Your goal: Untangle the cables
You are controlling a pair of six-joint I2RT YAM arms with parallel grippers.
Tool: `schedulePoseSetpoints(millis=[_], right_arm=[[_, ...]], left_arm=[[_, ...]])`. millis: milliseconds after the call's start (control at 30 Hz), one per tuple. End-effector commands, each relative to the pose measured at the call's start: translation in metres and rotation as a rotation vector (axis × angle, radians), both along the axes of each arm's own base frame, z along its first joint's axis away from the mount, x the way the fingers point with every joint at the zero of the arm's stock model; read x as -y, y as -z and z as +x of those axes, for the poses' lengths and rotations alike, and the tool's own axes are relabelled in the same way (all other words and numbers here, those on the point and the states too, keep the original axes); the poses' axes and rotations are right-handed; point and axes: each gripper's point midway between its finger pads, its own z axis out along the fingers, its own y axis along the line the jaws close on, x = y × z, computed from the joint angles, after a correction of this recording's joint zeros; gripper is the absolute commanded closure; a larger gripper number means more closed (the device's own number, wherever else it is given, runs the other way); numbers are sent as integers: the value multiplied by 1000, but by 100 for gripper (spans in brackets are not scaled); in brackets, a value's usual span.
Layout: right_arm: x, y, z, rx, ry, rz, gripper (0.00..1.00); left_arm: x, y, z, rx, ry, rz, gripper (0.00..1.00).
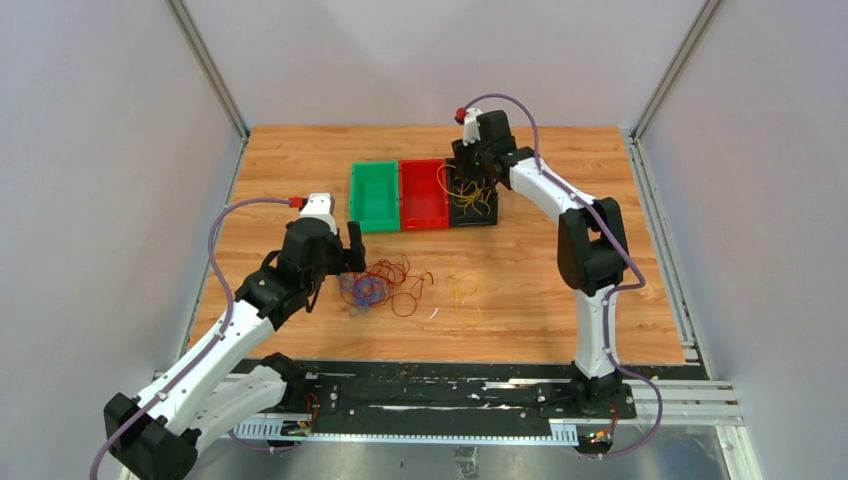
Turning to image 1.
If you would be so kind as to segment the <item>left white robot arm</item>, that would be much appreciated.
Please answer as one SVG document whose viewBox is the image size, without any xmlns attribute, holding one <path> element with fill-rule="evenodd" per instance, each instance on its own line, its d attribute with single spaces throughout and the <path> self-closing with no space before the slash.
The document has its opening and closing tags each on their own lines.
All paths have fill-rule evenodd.
<svg viewBox="0 0 848 480">
<path fill-rule="evenodd" d="M 108 451 L 139 479 L 183 479 L 215 440 L 276 406 L 298 411 L 305 373 L 272 354 L 246 377 L 219 385 L 256 345 L 295 313 L 313 309 L 324 279 L 365 269 L 360 226 L 347 225 L 344 247 L 328 216 L 286 228 L 281 249 L 246 277 L 217 323 L 166 373 L 134 397 L 116 394 L 104 408 Z"/>
</svg>

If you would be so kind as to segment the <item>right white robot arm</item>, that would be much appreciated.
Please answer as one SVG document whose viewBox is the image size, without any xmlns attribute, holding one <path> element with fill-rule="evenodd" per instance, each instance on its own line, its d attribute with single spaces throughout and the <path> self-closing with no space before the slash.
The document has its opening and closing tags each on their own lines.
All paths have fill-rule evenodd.
<svg viewBox="0 0 848 480">
<path fill-rule="evenodd" d="M 455 120 L 463 128 L 452 143 L 459 173 L 504 185 L 557 225 L 557 267 L 574 292 L 577 311 L 578 372 L 564 399 L 580 415 L 596 417 L 622 384 L 615 321 L 629 255 L 620 206 L 611 197 L 580 191 L 536 150 L 518 147 L 504 111 L 460 108 Z"/>
</svg>

